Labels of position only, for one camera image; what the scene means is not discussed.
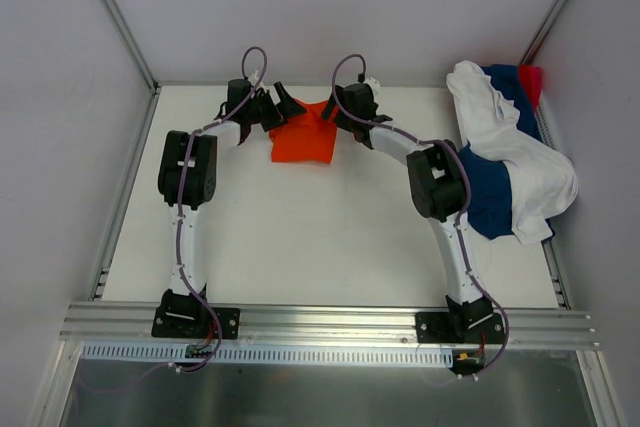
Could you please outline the orange t shirt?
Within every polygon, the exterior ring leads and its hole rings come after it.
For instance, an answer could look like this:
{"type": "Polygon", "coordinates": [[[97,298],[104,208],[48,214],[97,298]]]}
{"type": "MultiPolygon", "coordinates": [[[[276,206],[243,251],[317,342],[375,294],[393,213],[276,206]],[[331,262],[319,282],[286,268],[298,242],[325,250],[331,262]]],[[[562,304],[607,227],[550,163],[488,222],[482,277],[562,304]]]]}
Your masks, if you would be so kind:
{"type": "Polygon", "coordinates": [[[302,102],[301,105],[306,109],[304,114],[289,119],[284,126],[269,132],[272,162],[332,162],[337,126],[333,118],[322,118],[327,104],[327,100],[317,103],[302,102]]]}

